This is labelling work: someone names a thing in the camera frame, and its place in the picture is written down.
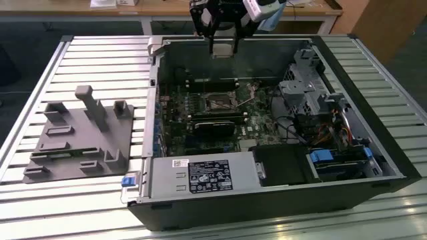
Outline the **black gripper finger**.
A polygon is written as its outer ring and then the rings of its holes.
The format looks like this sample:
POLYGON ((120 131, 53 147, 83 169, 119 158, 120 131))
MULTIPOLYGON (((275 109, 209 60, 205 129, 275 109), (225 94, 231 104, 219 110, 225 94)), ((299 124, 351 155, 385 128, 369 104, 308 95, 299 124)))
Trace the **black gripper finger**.
POLYGON ((239 50, 239 42, 241 39, 248 38, 256 31, 256 23, 252 21, 249 14, 245 14, 240 20, 235 22, 235 34, 232 53, 236 54, 239 50))
POLYGON ((189 15, 193 22, 196 34, 203 36, 208 42, 208 53, 213 53, 213 35, 216 32, 216 19, 213 0, 191 0, 188 2, 189 15))

